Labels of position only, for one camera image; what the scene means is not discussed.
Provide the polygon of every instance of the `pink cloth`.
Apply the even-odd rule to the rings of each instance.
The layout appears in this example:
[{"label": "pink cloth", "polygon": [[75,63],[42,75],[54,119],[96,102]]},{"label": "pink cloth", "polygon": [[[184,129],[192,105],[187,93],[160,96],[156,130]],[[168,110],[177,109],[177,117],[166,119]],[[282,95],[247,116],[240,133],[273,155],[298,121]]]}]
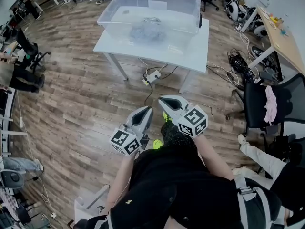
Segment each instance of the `pink cloth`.
[{"label": "pink cloth", "polygon": [[271,125],[272,122],[275,120],[277,113],[276,97],[272,91],[271,86],[266,87],[266,98],[267,103],[265,105],[265,108],[267,109],[267,112],[264,120],[266,122],[269,122],[269,125]]}]

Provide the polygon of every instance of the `wooden floor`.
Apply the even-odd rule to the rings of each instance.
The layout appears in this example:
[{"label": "wooden floor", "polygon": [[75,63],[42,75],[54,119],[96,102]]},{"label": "wooden floor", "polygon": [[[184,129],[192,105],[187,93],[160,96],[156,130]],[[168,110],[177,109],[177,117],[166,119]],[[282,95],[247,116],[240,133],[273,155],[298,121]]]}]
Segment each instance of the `wooden floor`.
[{"label": "wooden floor", "polygon": [[[96,192],[114,180],[122,157],[110,147],[108,138],[131,111],[143,106],[150,93],[150,88],[142,83],[145,65],[138,59],[118,57],[129,76],[125,82],[104,55],[93,52],[103,30],[96,21],[108,3],[97,6],[86,1],[60,7],[50,2],[44,5],[38,21],[30,18],[22,25],[23,29],[29,26],[25,34],[41,51],[51,51],[45,62],[44,87],[38,94],[19,92],[19,98],[33,156],[45,167],[44,185],[63,228],[74,218],[73,203],[80,189]],[[210,21],[208,60],[230,70],[227,52],[232,48],[246,52],[245,45],[222,8],[215,11],[207,5],[203,17]],[[147,63],[151,67],[158,65]],[[173,69],[169,65],[164,72]],[[154,109],[148,131],[150,147],[154,139],[162,138],[163,118],[157,99],[178,94],[186,74],[186,70],[178,68],[166,80],[152,86],[154,91],[148,100]],[[208,113],[209,127],[204,134],[230,167],[253,167],[253,161],[240,152],[237,142],[237,135],[245,127],[244,117],[225,119],[225,113],[242,109],[241,101],[231,98],[233,89],[207,70],[205,75],[196,76],[183,97]],[[14,130],[20,130],[19,117],[16,100]],[[256,133],[250,137],[261,143]],[[26,137],[14,137],[12,153],[31,158]],[[24,187],[25,195],[33,201],[42,201],[42,192],[40,181],[27,182]],[[54,228],[60,228],[55,221],[51,222]]]}]

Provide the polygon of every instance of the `transparent plastic bin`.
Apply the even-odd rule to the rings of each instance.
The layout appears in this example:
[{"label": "transparent plastic bin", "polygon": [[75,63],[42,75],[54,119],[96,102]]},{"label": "transparent plastic bin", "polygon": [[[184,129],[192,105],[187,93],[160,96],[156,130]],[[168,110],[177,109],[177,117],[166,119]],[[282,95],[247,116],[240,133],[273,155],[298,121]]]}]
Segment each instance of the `transparent plastic bin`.
[{"label": "transparent plastic bin", "polygon": [[200,0],[112,0],[97,20],[120,42],[183,50],[198,33]]}]

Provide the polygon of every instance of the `person's right forearm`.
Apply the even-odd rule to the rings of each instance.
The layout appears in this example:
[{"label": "person's right forearm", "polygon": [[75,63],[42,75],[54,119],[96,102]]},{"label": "person's right forearm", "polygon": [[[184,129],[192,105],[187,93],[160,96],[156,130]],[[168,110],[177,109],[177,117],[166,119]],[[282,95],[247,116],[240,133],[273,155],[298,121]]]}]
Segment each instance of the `person's right forearm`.
[{"label": "person's right forearm", "polygon": [[216,153],[209,141],[203,134],[194,138],[198,152],[201,155],[205,166],[209,172],[218,177],[229,180],[234,179],[234,175],[227,163]]}]

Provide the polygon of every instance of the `neon yellow shoe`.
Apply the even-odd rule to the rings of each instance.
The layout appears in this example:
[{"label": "neon yellow shoe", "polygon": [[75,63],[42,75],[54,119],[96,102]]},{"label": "neon yellow shoe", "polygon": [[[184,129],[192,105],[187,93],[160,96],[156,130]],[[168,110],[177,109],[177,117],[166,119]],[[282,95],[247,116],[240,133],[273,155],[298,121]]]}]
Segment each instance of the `neon yellow shoe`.
[{"label": "neon yellow shoe", "polygon": [[173,120],[173,119],[170,118],[170,117],[167,115],[167,113],[164,112],[164,111],[163,111],[163,118],[164,118],[165,122],[168,122],[168,121],[172,121],[172,120]]},{"label": "neon yellow shoe", "polygon": [[159,149],[162,146],[163,146],[163,142],[161,140],[159,140],[159,139],[154,140],[154,142],[153,142],[154,149]]}]

